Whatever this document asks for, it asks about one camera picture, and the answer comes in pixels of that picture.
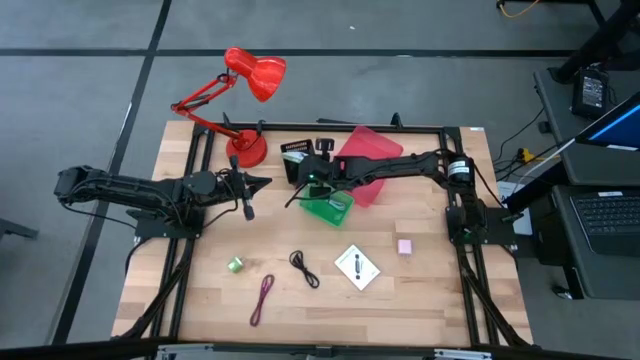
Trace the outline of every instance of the desk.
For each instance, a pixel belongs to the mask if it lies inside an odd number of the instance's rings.
[[[593,298],[640,300],[640,258],[603,256],[589,249],[569,197],[581,188],[554,186],[552,190],[563,225],[573,266],[584,292]]]
[[[153,178],[180,177],[193,123],[167,123]],[[490,186],[495,177],[482,129],[461,128],[462,143],[476,160]],[[438,147],[437,136],[384,134],[421,153]],[[242,211],[227,214],[197,240],[180,326],[180,340],[388,346],[469,346],[461,281],[454,247],[449,243],[444,208],[446,192],[427,178],[387,180],[376,204],[354,208],[335,229],[296,203],[284,209],[293,187],[286,181],[279,145],[301,139],[330,137],[339,149],[345,132],[265,131],[269,153],[248,172],[272,177],[256,194],[256,217],[247,222]],[[214,140],[211,169],[228,166],[226,138]],[[478,179],[478,195],[494,204]],[[209,209],[207,218],[229,205]],[[397,239],[413,240],[414,254],[399,257]],[[167,251],[167,239],[152,239],[133,256],[126,277],[113,334],[128,330],[155,296]],[[381,270],[364,291],[358,291],[333,264],[356,244]],[[522,338],[531,341],[518,274],[512,258],[498,246],[484,246],[492,298]],[[300,249],[308,268],[320,278],[311,289],[288,262]],[[233,256],[245,269],[231,274]],[[249,326],[264,275],[276,280],[265,301],[258,327]],[[166,334],[173,301],[167,303],[162,334]],[[476,301],[481,337],[486,341],[482,307]]]
[[[619,102],[640,90],[638,72],[611,71],[609,75],[609,84],[615,89]],[[560,144],[574,137],[590,124],[588,120],[573,115],[569,110],[573,85],[555,82],[547,70],[536,72],[534,79],[556,143]],[[586,295],[594,298],[639,299],[640,282],[629,274],[637,274],[640,271],[640,259],[593,253],[571,207],[569,196],[575,192],[593,191],[597,186],[640,186],[640,168],[635,165],[627,166],[640,164],[640,153],[573,144],[561,153],[561,159],[561,162],[540,176],[550,184],[530,182],[512,199],[507,200],[508,206],[517,210],[533,204],[531,216],[534,219],[534,237],[538,239],[543,230],[535,229],[538,226],[535,225],[535,218],[538,217],[538,214],[535,214],[537,204],[548,201],[547,195],[553,196],[555,205],[543,207],[553,208],[551,212],[557,213],[562,236],[557,238],[559,244],[547,241],[544,247],[549,246],[552,250],[543,252],[558,252],[552,255],[556,258],[552,263],[563,266],[574,297],[580,298],[584,291]],[[549,223],[549,218],[547,216],[547,220],[543,222]],[[555,232],[559,231],[558,227],[553,229]],[[538,257],[546,256],[547,254],[538,254]]]
[[[640,72],[610,71],[609,76],[619,102],[640,91]],[[591,123],[569,110],[573,84],[555,82],[547,70],[537,71],[533,77],[556,143],[571,139]],[[640,185],[640,167],[623,165],[640,163],[640,153],[573,144],[560,156],[573,185]]]

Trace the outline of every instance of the black desk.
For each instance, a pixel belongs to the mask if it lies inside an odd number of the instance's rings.
[[[546,264],[563,266],[574,298],[581,298],[584,292],[592,298],[640,300],[640,258],[600,255],[589,248],[569,197],[590,190],[593,188],[554,186],[553,200],[543,198],[532,204],[536,237],[547,240],[537,246],[553,250],[540,261],[545,264],[556,258],[561,262]]]
[[[609,75],[609,84],[614,88],[619,102],[640,91],[640,72],[611,71]],[[573,96],[572,84],[555,82],[547,70],[537,71],[533,77],[556,143],[571,139],[591,123],[569,110]],[[560,156],[569,182],[573,185],[640,185],[640,152],[573,144]]]

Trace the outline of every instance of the white card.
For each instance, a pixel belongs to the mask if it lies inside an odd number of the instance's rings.
[[[335,264],[359,290],[380,274],[380,270],[355,245],[340,255]]]

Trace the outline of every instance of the blue screen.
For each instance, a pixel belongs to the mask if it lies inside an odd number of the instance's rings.
[[[589,140],[640,148],[640,105],[593,134]]]

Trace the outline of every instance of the desk leg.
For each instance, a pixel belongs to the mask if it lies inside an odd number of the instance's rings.
[[[515,214],[526,209],[534,200],[548,194],[554,185],[568,184],[569,179],[564,164],[558,162],[537,178],[532,179],[520,191],[506,198],[504,203],[509,211]]]

